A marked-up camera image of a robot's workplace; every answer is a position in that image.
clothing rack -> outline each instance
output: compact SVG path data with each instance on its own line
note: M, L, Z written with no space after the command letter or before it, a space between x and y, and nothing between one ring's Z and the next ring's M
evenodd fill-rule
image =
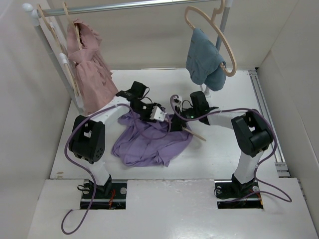
M174 4L182 4L182 3L195 3L195 2L206 2L206 1L216 1L216 0L149 0L149 1L136 1L136 2L125 2L125 3L116 3L116 4L104 4L104 5L96 5L96 6L83 6L83 7L70 7L68 8L69 14L80 14L80 13L90 13L90 12L100 12L100 11L111 11L111 10L121 10L121 9L131 9L131 8L140 8L140 7L148 7L148 6L161 6L161 5L174 5ZM232 6L233 0L226 0L225 9L223 12L220 30L224 32L228 14L230 7ZM41 15L39 14L38 10L35 9L31 4L24 3L22 8L28 15L30 16L32 25L36 33L38 34L39 38L41 39L56 71L58 72L65 88L67 89L72 101L76 105L77 110L79 113L82 113L81 108L78 107L75 99L75 93L73 91L72 86L70 85L67 77L65 76L63 69L57 59L56 55L54 54L52 47L50 46L43 29L40 26L39 18ZM43 10L44 16L61 16L65 15L65 12L62 8L57 9L44 9ZM217 38L216 41L216 48L219 50L221 46L221 39L220 37ZM210 95L209 88L206 87L204 93L206 96Z

cable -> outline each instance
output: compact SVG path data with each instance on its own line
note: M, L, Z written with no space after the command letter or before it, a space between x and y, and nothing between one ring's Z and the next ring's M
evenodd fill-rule
M75 129L72 131L71 135L69 136L68 140L66 141L66 144L65 144L65 147L64 147L64 155L65 155L65 157L66 157L67 160L69 160L69 161L70 161L71 163L73 163L74 165L76 165L76 166L82 168L83 170L85 170L85 171L91 176L92 181L93 181L93 184L94 184L94 188L93 188L93 194L92 194L91 201L90 201L90 203L89 203L89 205L88 205L88 207L87 207L87 209L86 209L86 211L85 211L85 213L84 213L84 215L83 215L83 218L81 219L79 225L78 225L73 231L71 231L71 232L66 232L66 231L64 230L64 226L63 226L66 217L67 217L73 210L70 210L70 211L64 216L64 218L63 218L63 220L62 220L62 223L61 223L61 230L62 230L62 232L63 232L64 234L66 234L66 235L71 235L71 234L75 233L75 232L80 228L80 226L82 225L82 223L84 222L84 219L86 218L86 215L88 214L88 212L89 212L89 210L90 210L90 208L91 208L91 206L92 206L93 199L94 199L95 194L96 194L96 188L97 188L96 180L95 180L95 177L94 177L94 175L92 174L92 172L91 172L89 169L87 169L86 167L84 167L84 166L82 166L81 164L75 162L74 160L72 160L72 159L69 157L69 155L68 155L68 147L69 147L69 144L70 144L70 142L71 142L71 139L72 139L73 136L75 135L75 133L76 133L87 121L89 121L89 120L90 120L91 118L93 118L94 116L97 116L97 115L99 115L99 114L101 114L101 113L104 113L104 112L106 112L106 111L109 111L109 110L111 110L111 109L114 109L114 108L116 108L117 106L125 106L125 107L128 107L128 108L130 109L130 111L132 112L132 116L133 116L133 119L134 119L134 124L135 124L136 129L139 131L139 133L140 133L143 137L145 137L145 138L147 138L147 139L149 139L149 140L157 140L157 139L164 138L164 137L166 137L166 136L168 135L168 133L170 132L171 122L170 122L169 118L166 116L167 119L168 119L168 131L167 131L167 133L166 133L164 136L159 137L159 138L150 138L150 137L144 135L143 132L138 128L138 124L137 124L137 122L136 122L136 121L137 121L137 117L136 117L136 115L134 114L133 109L132 109L130 106L126 105L126 104L118 104L118 105L111 106L111 107L105 108L105 109L103 109L103 110L97 111L97 112L93 113L92 115L86 117L81 123L79 123L79 125L75 127Z
M90 192L90 190L86 187L84 187L84 185L78 185L78 190L81 191L81 192Z
M112 193L112 196L111 196L111 198L110 198L110 200L109 200L109 209L111 209L112 204L113 204L113 199L114 199L114 197L115 197L115 189L113 189L113 190L111 191L111 193Z
M184 100L184 101L181 103L181 108L182 108L182 110L184 109L184 108L183 108L183 105L184 105L184 102L185 102L185 101L189 102L189 105L190 105L191 107L193 107L193 105L191 104L191 102L190 102L189 100Z
M149 91L147 91L147 92L145 93L145 95L143 95L142 99L144 99L144 98L148 95L148 93L150 92L150 88L149 88L149 87L146 87L146 89L148 89Z
M169 100L169 102L170 102L171 108L173 109L174 113L175 113L179 118L181 118L181 119L184 120L184 121L200 120L200 119L202 119L202 118L204 118L204 117L207 117L207 116L209 116L209 115L214 115L214 114L218 114L218 113L221 113L221 112L227 113L227 112L235 112L235 111L249 111L249 112L254 112L254 113L256 113L256 114L265 122L265 124L267 125L267 127L270 129L271 133L272 133L273 136L274 136L274 148L273 148L273 151L272 151L267 157L265 157L264 159L262 159L261 161L259 161L259 162L257 163L257 167L256 167L255 170L254 170L254 178L257 180L257 182L263 183L263 184L265 184L265 185L267 185L267 186L273 187L273 188L277 189L278 191L282 192L288 199L285 199L285 198L283 198L283 197L280 197L280 196L278 196L278 195L276 195L276 194L273 194L273 193L270 193L270 192L266 192L266 191L256 191L256 192L253 192L253 193L250 193L250 194L246 195L245 197L237 198L237 199L230 200L230 201L227 201L227 202L229 202L229 203L237 202L237 201L243 200L243 199L248 198L248 197L250 197L251 195L254 195L254 194L257 194L257 193L269 194L269 195L272 195L272 196L274 196L274 197L276 197L276 198L279 198L279 199L281 199L281 200L283 200L283 201L285 201L285 202L289 202L289 203L291 203L291 202L293 201L292 198L291 198L285 191L283 191L282 189L280 189L279 187L277 187L277 186L275 186L275 185L272 185L272 184L270 184L270 183L267 183L267 182L265 182L265 181L262 181L262 180L260 180L259 178L257 178L257 175L256 175L256 174L257 174L257 170L258 170L259 165L262 164L263 162L265 162L267 159L271 158L271 157L275 154L275 152L276 152L276 150L277 150L277 147L278 147L277 138L276 138L276 135L275 135L275 132L274 132L273 128L272 128L271 125L268 123L268 121L267 121L257 110L253 110L253 109L249 109L249 108L236 108L236 109L231 109L231 110L213 111L213 112L210 112L210 113L208 113L208 114L205 114L205 115L200 116L200 117L195 118L195 119L186 119L186 118L182 117L182 116L175 110L175 108L174 108L174 106L173 106L173 99L174 99L174 97L177 97L177 96L178 96L178 95L172 95L171 98L170 98L170 100Z
M149 101L153 104L153 101L149 97L144 96L141 100L143 99L149 99Z

wooden hanger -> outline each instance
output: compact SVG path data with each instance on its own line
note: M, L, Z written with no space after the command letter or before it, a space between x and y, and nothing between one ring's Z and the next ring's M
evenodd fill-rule
M46 27L48 28L48 30L51 32L51 34L52 34L52 36L53 36L53 38L54 38L54 41L55 41L57 47L59 47L59 48L61 49L61 51L65 54L65 52L64 52L64 50L63 50L63 47L62 47L62 45L61 45L61 43L60 43L60 41L59 41L59 39L58 39L58 37L57 37L57 35L56 35L56 32L55 32L54 28L52 28L51 25L50 25L50 23L46 20L46 18L45 18L44 14L43 14L43 11L42 11L42 8L41 8L40 4L37 4L37 9L38 9L38 12L39 12L39 14L40 14L40 16L41 16L41 18L42 18L42 20L43 20L45 26L46 26Z
M53 36L53 38L54 38L54 41L55 41L57 47L61 50L61 52L63 53L63 55L64 55L65 58L67 59L67 57L66 57L66 54L67 54L67 53L66 53L65 47L61 44L61 42L60 42L60 40L59 40L59 38L58 38L58 36L57 36L57 34L56 34L56 32L55 32L54 27L52 27L53 24L49 23L49 22L46 20L46 18L45 18L44 14L43 14L43 11L42 11L42 8L41 8L40 4L37 5L37 9L38 9L38 12L40 13L40 16L41 16L41 18L42 18L44 24L46 25L46 27L47 27L47 28L49 29L49 31L51 32L51 34L52 34L52 36ZM69 63L63 61L63 65L64 65L65 70L66 70L66 72L67 72L67 74L68 74L68 76L69 76L69 78L70 78L70 80L71 80L72 88L73 88L73 90L74 90L74 92L75 92L75 95L76 95L76 96L79 96L79 90L78 90L78 87L77 87L75 78L74 78L73 74L71 73L71 69L70 69Z
M68 6L66 4L66 2L63 2L63 9L64 9L64 13L65 13L65 16L66 18L68 19L68 22L70 24L70 26L74 29L75 31L75 36L76 36L76 40L78 42L78 45L79 45L79 49L82 50L82 43L81 43L81 40L80 40L80 34L79 34L79 27L77 24L74 24L74 22L72 21L72 19L70 18L70 15L69 15L69 11L68 11Z
M225 8L225 0L220 0L220 8L214 8L214 11L213 11L213 15L211 16L211 18L206 14L204 13L202 10L200 10L199 8L196 8L194 6L188 6L186 9L185 9L185 21L186 23L190 26L191 29L195 29L195 26L188 20L188 12L189 11L194 11L196 13L198 13L199 15L201 15L206 21L208 21L208 23L214 28L214 30L217 32L217 34L220 36L220 39L222 40L222 42L224 43L226 49L227 49L227 52L230 56L230 59L231 59L231 63L233 64L233 69L231 72L229 72L224 63L220 63L220 67L223 69L224 73L226 76L228 77L231 77L231 76L234 76L236 71L237 71L237 62L236 62L236 59L234 57L234 53L225 37L225 35L222 33L222 31L219 29L219 27L215 24L215 18L216 18L216 15L218 14L221 14L223 11L224 11L224 8Z

white table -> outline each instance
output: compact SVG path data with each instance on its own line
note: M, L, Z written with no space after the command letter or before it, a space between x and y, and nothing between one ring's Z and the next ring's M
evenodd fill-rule
M217 209L213 180L130 180L125 210L91 210L80 229L83 180L47 180L28 239L318 239L298 182L269 179L292 203L262 195L264 209ZM261 190L278 193L265 185Z
M184 69L115 71L113 79L118 88L124 90L133 81L144 83L151 89L152 100L163 104L169 112L168 99L172 94L188 99L190 93L199 90ZM222 109L258 109L247 71L237 71L209 101L211 106ZM82 227L75 234L65 236L60 229L61 221L70 209L75 209L65 221L65 229L72 231L80 222L84 210L79 210L81 193L76 187L89 178L63 155L76 116L75 107L71 105L51 173L51 179L64 180L46 180L28 239L318 238L297 180L278 178L273 158L262 164L258 176L285 190L292 203L262 194L263 210L217 209L213 179L230 179L237 167L240 149L231 130L199 122L192 122L190 126L207 142L194 137L167 168L124 166L109 153L124 127L115 123L108 128L103 160L109 172L114 179L135 179L128 181L126 209L91 210ZM281 195L273 188L259 186L261 190Z
M169 113L172 113L169 105L171 95L178 94L186 100L189 99L189 94L200 90L199 86L190 80L186 69L119 70L113 73L113 81L119 90L129 89L133 81L142 82L150 88L148 97L153 102L158 102L166 107ZM218 106L221 109L259 108L248 71L237 71L234 77L226 80L221 91L212 92L208 101L211 106ZM78 113L71 104L55 157L51 179L89 178L84 170L68 162L63 152L77 116ZM240 156L234 132L219 126L207 126L198 121L191 122L189 125L194 132L206 138L207 142L194 137L190 145L173 159L168 167L127 167L119 158L112 156L111 149L125 129L118 123L106 129L106 150L101 160L105 160L113 179L230 179ZM81 163L81 160L76 159L71 152L69 154ZM258 175L259 177L278 177L274 158L269 159L260 167Z

purple shirt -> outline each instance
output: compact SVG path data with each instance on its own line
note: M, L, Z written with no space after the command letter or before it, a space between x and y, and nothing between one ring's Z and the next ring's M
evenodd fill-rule
M112 154L121 158L126 166L146 167L169 165L169 161L183 152L193 137L186 131L170 132L162 139L149 140L141 136L131 113L119 118L118 122L128 127L115 142ZM137 120L139 129L145 136L158 138L167 132L167 122L145 122Z

